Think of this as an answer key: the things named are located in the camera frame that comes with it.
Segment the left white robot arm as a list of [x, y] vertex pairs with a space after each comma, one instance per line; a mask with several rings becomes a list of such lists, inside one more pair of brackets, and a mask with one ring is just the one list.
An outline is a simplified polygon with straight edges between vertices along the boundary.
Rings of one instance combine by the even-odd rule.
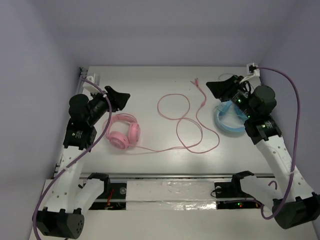
[[97, 136], [95, 124], [105, 113], [123, 110], [129, 99], [129, 93], [105, 86], [104, 90], [90, 91], [90, 97], [76, 94], [69, 100], [70, 119], [60, 166], [40, 196], [32, 217], [36, 239], [40, 239], [40, 235], [78, 239], [84, 229], [85, 214], [94, 201], [111, 193], [108, 174], [92, 173], [84, 186], [80, 186], [79, 181], [84, 156], [102, 139]]

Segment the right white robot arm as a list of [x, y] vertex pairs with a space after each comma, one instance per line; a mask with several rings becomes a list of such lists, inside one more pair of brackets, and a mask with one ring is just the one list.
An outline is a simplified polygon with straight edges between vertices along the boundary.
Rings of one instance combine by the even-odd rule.
[[271, 210], [271, 218], [283, 229], [316, 220], [320, 215], [320, 196], [305, 181], [287, 151], [282, 132], [271, 116], [277, 105], [275, 92], [266, 85], [255, 89], [242, 76], [224, 81], [209, 81], [206, 86], [221, 102], [230, 101], [247, 117], [244, 128], [255, 147], [261, 152], [282, 193], [263, 185], [250, 171], [232, 176], [231, 192], [254, 198], [261, 207]]

